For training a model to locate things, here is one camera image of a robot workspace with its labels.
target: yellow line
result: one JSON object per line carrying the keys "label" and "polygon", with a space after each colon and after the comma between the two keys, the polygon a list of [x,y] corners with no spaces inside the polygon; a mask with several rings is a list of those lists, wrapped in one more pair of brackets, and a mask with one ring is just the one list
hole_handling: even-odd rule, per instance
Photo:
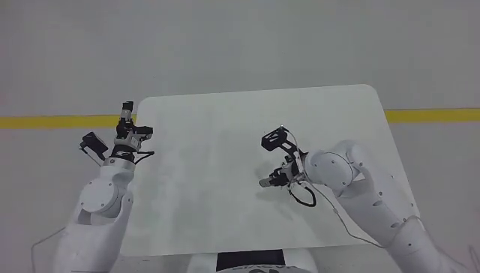
{"label": "yellow line", "polygon": [[[480,109],[396,109],[385,116],[390,124],[480,122]],[[114,128],[118,120],[118,115],[0,117],[0,129]]]}
{"label": "yellow line", "polygon": [[113,128],[118,121],[119,115],[0,117],[0,129]]}
{"label": "yellow line", "polygon": [[480,122],[480,109],[386,110],[388,123]]}

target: white table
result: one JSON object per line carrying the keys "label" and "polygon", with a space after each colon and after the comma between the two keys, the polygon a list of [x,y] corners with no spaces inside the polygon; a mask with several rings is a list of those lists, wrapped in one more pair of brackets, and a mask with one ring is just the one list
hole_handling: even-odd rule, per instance
{"label": "white table", "polygon": [[[316,208],[306,208],[286,189],[258,185],[285,155],[260,146],[279,125],[304,151],[361,142],[414,202],[382,105],[368,85],[150,97],[139,105],[137,124],[154,128],[143,150],[155,155],[139,164],[131,184],[125,256],[360,244],[320,195]],[[340,212],[354,234],[367,237]]]}

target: black panel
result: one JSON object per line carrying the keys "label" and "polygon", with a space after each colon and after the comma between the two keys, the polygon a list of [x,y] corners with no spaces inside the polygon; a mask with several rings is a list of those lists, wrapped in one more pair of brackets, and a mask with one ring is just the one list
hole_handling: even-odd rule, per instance
{"label": "black panel", "polygon": [[219,253],[217,272],[225,269],[248,265],[280,265],[285,266],[282,250],[259,250]]}

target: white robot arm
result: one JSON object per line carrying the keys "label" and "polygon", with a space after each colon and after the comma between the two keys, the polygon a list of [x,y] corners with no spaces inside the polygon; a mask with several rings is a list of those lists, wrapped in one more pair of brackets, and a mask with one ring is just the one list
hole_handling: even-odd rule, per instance
{"label": "white robot arm", "polygon": [[281,148],[289,156],[282,168],[260,185],[290,186],[302,180],[325,185],[353,221],[388,251],[402,272],[467,272],[437,249],[416,217],[413,204],[365,147],[345,140],[329,151],[304,153],[287,141],[287,132],[280,127],[263,137],[264,148]]}
{"label": "white robot arm", "polygon": [[[134,125],[133,106],[133,102],[124,103],[116,128],[115,146],[106,160],[103,152],[107,147],[93,133],[83,138],[82,144],[92,148],[104,162],[100,175],[83,188],[61,235],[53,263],[54,273],[107,273],[117,260],[134,203],[127,186],[134,178],[135,165],[144,158],[134,161],[134,153],[140,151],[142,141],[150,139],[153,133],[150,127]],[[93,224],[94,216],[114,218],[114,221]]]}

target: gray floor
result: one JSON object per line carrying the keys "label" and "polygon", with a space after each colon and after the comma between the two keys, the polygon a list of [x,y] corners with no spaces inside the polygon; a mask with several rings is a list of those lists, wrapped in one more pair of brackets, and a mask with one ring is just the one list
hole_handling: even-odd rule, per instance
{"label": "gray floor", "polygon": [[[478,0],[0,0],[2,116],[117,114],[160,95],[367,83],[385,109],[480,106]],[[480,250],[480,123],[394,124],[436,243]],[[0,130],[0,266],[66,224],[98,168],[89,130]],[[96,130],[105,140],[114,130]],[[56,239],[37,249],[49,272]],[[398,272],[367,245],[313,249],[325,272]],[[189,256],[121,258],[114,272],[183,272]]]}

